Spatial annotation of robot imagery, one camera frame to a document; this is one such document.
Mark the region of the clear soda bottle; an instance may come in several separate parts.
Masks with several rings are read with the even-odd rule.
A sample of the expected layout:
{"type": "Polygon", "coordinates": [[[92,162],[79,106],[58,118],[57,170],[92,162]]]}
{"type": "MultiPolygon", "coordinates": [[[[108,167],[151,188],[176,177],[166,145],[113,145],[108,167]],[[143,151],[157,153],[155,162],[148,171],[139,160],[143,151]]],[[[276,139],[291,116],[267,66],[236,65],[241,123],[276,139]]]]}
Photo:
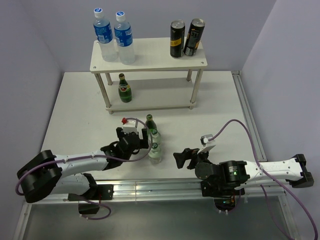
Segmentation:
{"type": "Polygon", "coordinates": [[[151,136],[152,136],[152,142],[156,143],[158,146],[160,146],[162,143],[162,137],[161,137],[161,134],[159,133],[159,131],[155,128],[152,128],[150,132],[151,132],[151,136]]]}
{"type": "Polygon", "coordinates": [[[148,153],[149,160],[151,164],[156,165],[161,162],[162,150],[158,143],[154,142],[148,153]]]}

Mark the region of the green glass bottle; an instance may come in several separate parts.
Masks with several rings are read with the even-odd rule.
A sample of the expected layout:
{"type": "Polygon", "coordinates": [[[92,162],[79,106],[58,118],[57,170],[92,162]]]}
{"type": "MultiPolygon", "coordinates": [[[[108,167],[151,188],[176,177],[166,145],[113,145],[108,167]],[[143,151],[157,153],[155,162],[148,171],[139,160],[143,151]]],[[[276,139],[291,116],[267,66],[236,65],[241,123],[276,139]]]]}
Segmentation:
{"type": "Polygon", "coordinates": [[[123,103],[129,103],[132,100],[132,90],[129,83],[126,81],[125,75],[120,73],[119,77],[119,84],[118,84],[118,94],[120,100],[123,103]]]}
{"type": "Polygon", "coordinates": [[[148,128],[147,134],[149,135],[153,129],[157,129],[157,125],[153,120],[153,116],[151,114],[148,114],[146,116],[146,121],[145,121],[145,125],[148,128]]]}

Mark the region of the clear soda bottle front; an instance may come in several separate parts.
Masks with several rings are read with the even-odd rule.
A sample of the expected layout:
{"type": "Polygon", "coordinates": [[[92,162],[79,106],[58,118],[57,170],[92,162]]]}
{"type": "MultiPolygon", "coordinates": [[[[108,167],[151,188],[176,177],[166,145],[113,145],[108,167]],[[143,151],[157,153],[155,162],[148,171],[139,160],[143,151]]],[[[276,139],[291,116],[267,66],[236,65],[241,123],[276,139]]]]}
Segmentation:
{"type": "Polygon", "coordinates": [[[154,142],[148,153],[149,160],[151,164],[156,165],[161,162],[162,150],[158,143],[154,142]]]}

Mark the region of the green glass bottle front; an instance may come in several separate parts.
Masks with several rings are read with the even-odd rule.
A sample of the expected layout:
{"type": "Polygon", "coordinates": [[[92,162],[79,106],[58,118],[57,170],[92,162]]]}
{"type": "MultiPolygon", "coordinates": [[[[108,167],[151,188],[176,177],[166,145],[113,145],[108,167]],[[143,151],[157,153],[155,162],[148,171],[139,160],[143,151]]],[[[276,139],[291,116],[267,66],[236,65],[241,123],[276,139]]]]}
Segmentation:
{"type": "Polygon", "coordinates": [[[118,94],[120,100],[123,103],[129,103],[132,100],[132,90],[129,83],[126,81],[125,75],[120,73],[119,77],[119,84],[118,84],[118,94]]]}

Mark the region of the small blue label water bottle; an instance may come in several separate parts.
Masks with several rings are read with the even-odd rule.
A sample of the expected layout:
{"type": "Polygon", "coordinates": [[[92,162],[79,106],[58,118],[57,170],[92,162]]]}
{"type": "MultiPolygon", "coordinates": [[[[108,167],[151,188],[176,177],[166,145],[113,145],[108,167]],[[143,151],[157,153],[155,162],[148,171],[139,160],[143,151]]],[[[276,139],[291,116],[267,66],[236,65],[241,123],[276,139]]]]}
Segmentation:
{"type": "Polygon", "coordinates": [[[116,12],[115,18],[114,34],[120,61],[124,65],[133,64],[135,62],[135,52],[131,25],[127,21],[124,11],[116,12]]]}

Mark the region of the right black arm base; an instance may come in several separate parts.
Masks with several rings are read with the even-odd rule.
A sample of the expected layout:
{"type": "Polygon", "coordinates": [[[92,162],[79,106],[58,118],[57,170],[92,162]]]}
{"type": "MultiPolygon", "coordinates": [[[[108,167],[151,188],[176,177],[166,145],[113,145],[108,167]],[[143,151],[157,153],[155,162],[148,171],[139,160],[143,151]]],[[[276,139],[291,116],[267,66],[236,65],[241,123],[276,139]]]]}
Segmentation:
{"type": "Polygon", "coordinates": [[[206,181],[201,181],[200,186],[202,196],[213,198],[215,207],[221,211],[233,210],[237,205],[237,200],[245,195],[244,189],[235,190],[229,186],[219,187],[206,181]]]}

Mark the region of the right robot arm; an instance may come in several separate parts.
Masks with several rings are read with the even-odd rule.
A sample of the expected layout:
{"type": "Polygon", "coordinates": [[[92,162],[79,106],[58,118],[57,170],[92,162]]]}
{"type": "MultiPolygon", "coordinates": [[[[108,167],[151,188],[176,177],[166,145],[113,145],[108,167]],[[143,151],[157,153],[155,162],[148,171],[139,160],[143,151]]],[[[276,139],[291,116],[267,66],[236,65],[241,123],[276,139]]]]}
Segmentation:
{"type": "Polygon", "coordinates": [[[303,154],[288,160],[256,163],[244,160],[229,160],[214,164],[209,160],[211,147],[186,148],[183,152],[173,153],[178,169],[187,160],[187,169],[194,170],[201,180],[204,197],[221,197],[243,194],[244,189],[256,186],[290,185],[292,188],[309,188],[314,178],[307,170],[303,154]]]}

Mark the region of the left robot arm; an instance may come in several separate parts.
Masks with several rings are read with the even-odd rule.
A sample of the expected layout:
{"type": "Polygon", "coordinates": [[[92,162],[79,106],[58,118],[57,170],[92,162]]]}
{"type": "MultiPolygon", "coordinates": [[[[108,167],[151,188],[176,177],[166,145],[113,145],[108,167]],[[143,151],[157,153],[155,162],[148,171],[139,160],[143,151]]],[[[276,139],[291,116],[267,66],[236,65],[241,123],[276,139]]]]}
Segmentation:
{"type": "Polygon", "coordinates": [[[36,203],[49,195],[68,194],[74,200],[96,200],[101,188],[91,171],[107,171],[131,162],[141,149],[151,149],[151,131],[143,128],[128,132],[116,129],[118,140],[99,150],[76,155],[56,155],[44,150],[18,172],[15,192],[27,203],[36,203]]]}

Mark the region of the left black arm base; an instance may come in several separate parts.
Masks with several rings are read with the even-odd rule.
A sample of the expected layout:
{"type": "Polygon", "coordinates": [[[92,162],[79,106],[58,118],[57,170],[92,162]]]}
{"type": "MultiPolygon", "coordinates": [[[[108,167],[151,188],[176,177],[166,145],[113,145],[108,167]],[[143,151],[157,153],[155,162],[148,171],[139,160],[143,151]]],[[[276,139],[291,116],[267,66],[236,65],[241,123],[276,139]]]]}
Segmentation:
{"type": "Polygon", "coordinates": [[[69,193],[67,200],[69,202],[83,202],[78,203],[78,212],[81,217],[88,220],[102,220],[111,215],[111,208],[103,203],[103,201],[112,200],[113,193],[113,184],[98,184],[96,188],[90,189],[82,195],[69,193]],[[96,215],[102,208],[107,209],[107,214],[101,217],[93,217],[93,215],[96,215]]]}

